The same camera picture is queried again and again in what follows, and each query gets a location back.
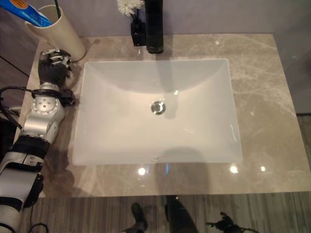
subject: toothpaste tube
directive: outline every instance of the toothpaste tube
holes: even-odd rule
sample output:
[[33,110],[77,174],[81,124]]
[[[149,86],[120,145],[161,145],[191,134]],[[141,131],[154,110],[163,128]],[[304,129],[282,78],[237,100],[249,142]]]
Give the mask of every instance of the toothpaste tube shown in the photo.
[[52,25],[48,18],[24,0],[0,0],[0,6],[38,27]]

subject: shoe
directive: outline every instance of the shoe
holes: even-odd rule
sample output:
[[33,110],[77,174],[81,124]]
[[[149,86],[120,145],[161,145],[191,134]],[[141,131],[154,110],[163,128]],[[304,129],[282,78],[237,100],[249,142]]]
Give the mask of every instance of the shoe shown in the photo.
[[143,212],[141,206],[136,202],[132,204],[132,214],[135,218],[136,223],[142,223],[144,230],[147,230],[148,223],[147,223],[147,220],[145,218],[144,212]]

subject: faucet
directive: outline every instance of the faucet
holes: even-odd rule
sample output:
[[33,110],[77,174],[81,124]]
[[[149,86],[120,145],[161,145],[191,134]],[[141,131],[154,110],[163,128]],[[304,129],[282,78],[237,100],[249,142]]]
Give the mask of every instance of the faucet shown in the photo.
[[145,0],[146,47],[149,53],[163,52],[163,0]]

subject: white cup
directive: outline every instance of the white cup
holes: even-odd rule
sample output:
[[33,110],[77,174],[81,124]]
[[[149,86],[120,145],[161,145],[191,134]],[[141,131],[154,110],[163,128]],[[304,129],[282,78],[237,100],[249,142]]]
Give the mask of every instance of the white cup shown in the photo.
[[58,18],[55,5],[47,5],[39,9],[53,23],[51,26],[37,27],[29,22],[25,22],[25,26],[38,39],[46,40],[55,48],[65,50],[71,55],[72,61],[79,61],[84,56],[86,48],[63,10],[61,8],[59,10],[60,18]]

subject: floor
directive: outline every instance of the floor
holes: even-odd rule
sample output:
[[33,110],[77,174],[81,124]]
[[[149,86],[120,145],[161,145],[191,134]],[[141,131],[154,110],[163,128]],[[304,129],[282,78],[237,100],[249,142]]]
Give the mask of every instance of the floor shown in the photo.
[[[298,122],[311,164],[311,116],[298,116]],[[220,220],[226,212],[241,227],[260,233],[310,233],[311,192],[181,196],[200,233],[219,233],[205,222]],[[119,233],[131,226],[130,207],[140,203],[149,222],[146,233],[169,233],[163,197],[39,199],[33,224],[47,223],[51,233]],[[30,209],[23,214],[21,233],[29,229]],[[34,233],[44,233],[38,227]]]

